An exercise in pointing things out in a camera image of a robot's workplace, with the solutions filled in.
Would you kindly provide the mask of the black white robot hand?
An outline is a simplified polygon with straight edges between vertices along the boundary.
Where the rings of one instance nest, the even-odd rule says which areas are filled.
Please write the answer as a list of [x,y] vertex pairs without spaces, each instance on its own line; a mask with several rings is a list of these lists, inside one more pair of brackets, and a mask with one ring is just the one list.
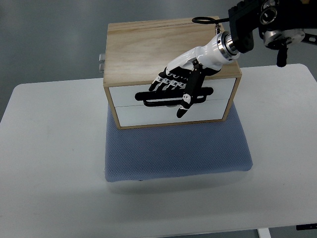
[[220,72],[225,64],[238,59],[240,52],[228,32],[218,33],[205,46],[188,50],[169,62],[149,87],[149,91],[184,88],[177,117],[181,118],[198,97],[206,76]]

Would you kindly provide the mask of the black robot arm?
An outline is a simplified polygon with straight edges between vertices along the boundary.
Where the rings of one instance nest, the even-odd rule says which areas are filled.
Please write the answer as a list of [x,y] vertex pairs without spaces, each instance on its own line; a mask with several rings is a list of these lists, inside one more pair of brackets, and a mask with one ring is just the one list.
[[192,21],[215,25],[229,22],[230,33],[218,40],[228,57],[251,51],[253,30],[258,29],[265,47],[278,51],[278,67],[286,66],[289,45],[317,43],[316,35],[304,32],[317,27],[315,0],[243,0],[229,9],[227,18],[195,17]]

